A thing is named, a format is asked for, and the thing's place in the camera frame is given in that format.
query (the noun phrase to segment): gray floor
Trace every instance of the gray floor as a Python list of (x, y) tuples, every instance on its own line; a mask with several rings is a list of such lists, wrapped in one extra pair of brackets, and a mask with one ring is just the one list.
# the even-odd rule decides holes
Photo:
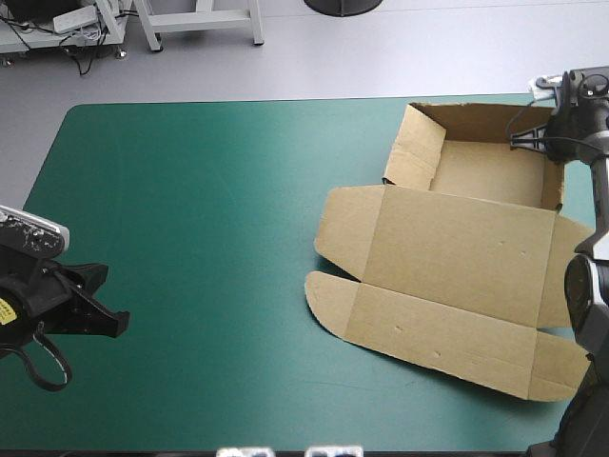
[(263, 47), (246, 30), (215, 30), (168, 36), (152, 54), (134, 20), (128, 60), (96, 62), (86, 78), (58, 52), (0, 69), (0, 202), (23, 206), (79, 104), (522, 92), (535, 75), (607, 64), (609, 1), (384, 0), (346, 19), (302, 0), (260, 2)]

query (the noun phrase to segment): cardboard box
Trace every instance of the cardboard box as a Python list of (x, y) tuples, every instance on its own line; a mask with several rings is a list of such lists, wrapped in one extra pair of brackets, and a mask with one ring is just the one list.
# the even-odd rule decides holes
[[(313, 272), (306, 296), (351, 343), (555, 401), (588, 361), (539, 328), (570, 326), (563, 275), (591, 230), (558, 215), (563, 167), (506, 144), (519, 108), (407, 107), (384, 176), (395, 186), (332, 190), (315, 242), (360, 282)], [(548, 115), (531, 109), (515, 129)]]

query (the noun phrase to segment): yellow label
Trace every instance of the yellow label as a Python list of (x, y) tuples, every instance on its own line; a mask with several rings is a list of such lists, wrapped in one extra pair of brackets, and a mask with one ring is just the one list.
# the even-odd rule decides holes
[(15, 310), (10, 307), (8, 302), (0, 298), (0, 325), (5, 326), (16, 319)]

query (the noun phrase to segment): gray robot arm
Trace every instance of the gray robot arm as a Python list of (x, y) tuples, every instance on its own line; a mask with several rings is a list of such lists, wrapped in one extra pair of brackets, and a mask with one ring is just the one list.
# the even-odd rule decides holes
[(576, 341), (591, 361), (578, 394), (554, 440), (532, 446), (531, 457), (609, 455), (609, 67), (571, 70), (532, 83), (537, 100), (554, 99), (548, 123), (511, 136), (555, 162), (580, 160), (590, 167), (595, 233), (576, 248), (564, 291)]

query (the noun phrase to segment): cable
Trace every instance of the cable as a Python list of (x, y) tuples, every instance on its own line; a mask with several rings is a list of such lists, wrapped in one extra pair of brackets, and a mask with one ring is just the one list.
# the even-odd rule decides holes
[(26, 40), (23, 39), (23, 36), (21, 36), (21, 33), (19, 33), (16, 29), (15, 26), (11, 23), (11, 21), (9, 19), (7, 19), (4, 16), (0, 16), (0, 21), (4, 22), (7, 26), (9, 26), (9, 28), (12, 30), (12, 32), (17, 35), (17, 38), (19, 38), (19, 41), (21, 41), (21, 43), (23, 43), (23, 45), (28, 49), (31, 50), (31, 46), (26, 42)]
[[(531, 137), (531, 138), (514, 138), (513, 137), (514, 134), (511, 133), (512, 126), (535, 103), (537, 103), (537, 100), (531, 100), (529, 103), (524, 105), (521, 109), (519, 109), (519, 111), (514, 115), (514, 117), (512, 117), (509, 120), (509, 122), (505, 126), (505, 138), (511, 145), (536, 145), (537, 143), (549, 143), (550, 141), (566, 141), (566, 142), (570, 142), (570, 143), (575, 143), (577, 145), (586, 146), (587, 148), (594, 149), (598, 152), (602, 152), (602, 149), (597, 146), (591, 145), (590, 143), (586, 143), (585, 141), (578, 140), (577, 138), (570, 138), (568, 136), (544, 136), (542, 138), (533, 138), (533, 137)], [(527, 150), (532, 150), (534, 152), (544, 153), (544, 151), (535, 149), (535, 148), (528, 148), (528, 147), (524, 147), (524, 146), (519, 146), (519, 147), (521, 149), (527, 149)]]
[(83, 70), (82, 62), (80, 60), (78, 60), (78, 57), (76, 55), (73, 55), (72, 53), (70, 53), (69, 50), (63, 46), (64, 43), (69, 38), (71, 38), (71, 36), (73, 36), (73, 35), (67, 36), (62, 41), (59, 42), (59, 48), (76, 64), (76, 68), (78, 69), (78, 74), (80, 76), (86, 76), (87, 74), (90, 73), (91, 68), (93, 66), (93, 61), (97, 58), (100, 58), (99, 49), (100, 49), (100, 47), (104, 46), (104, 43), (106, 42), (106, 38), (108, 37), (108, 28), (104, 26), (104, 28), (102, 29), (101, 20), (98, 22), (97, 26), (98, 26), (98, 30), (100, 31), (100, 34), (97, 38), (97, 43), (95, 44), (94, 50), (90, 54), (90, 58), (88, 60), (88, 65), (85, 70)]
[(511, 140), (513, 145), (530, 145), (535, 143), (549, 143), (550, 141), (567, 141), (569, 143), (575, 143), (577, 145), (586, 146), (587, 148), (597, 150), (598, 152), (602, 152), (602, 148), (598, 146), (591, 145), (590, 143), (586, 143), (585, 141), (578, 140), (577, 138), (569, 138), (568, 136), (544, 136), (542, 138), (513, 138)]
[(42, 375), (36, 369), (36, 366), (31, 361), (30, 357), (27, 355), (22, 348), (15, 345), (0, 345), (0, 351), (8, 352), (15, 354), (17, 357), (21, 359), (23, 365), (26, 369), (26, 373), (32, 382), (40, 388), (47, 390), (49, 392), (57, 392), (65, 388), (72, 379), (72, 370), (69, 366), (68, 361), (61, 353), (59, 348), (53, 344), (53, 342), (45, 336), (45, 323), (39, 322), (36, 330), (34, 331), (33, 340), (38, 343), (55, 361), (55, 363), (59, 366), (64, 374), (64, 382), (60, 384), (52, 383), (51, 381), (46, 380), (42, 377)]
[(509, 122), (505, 125), (505, 139), (508, 142), (512, 141), (512, 133), (510, 132), (510, 130), (512, 129), (512, 126), (514, 125), (514, 123), (516, 121), (518, 121), (522, 115), (529, 110), (529, 108), (531, 108), (535, 103), (537, 102), (537, 100), (531, 100), (529, 103), (527, 103), (526, 105), (524, 105), (515, 115), (514, 117), (512, 117), (512, 119), (509, 120)]

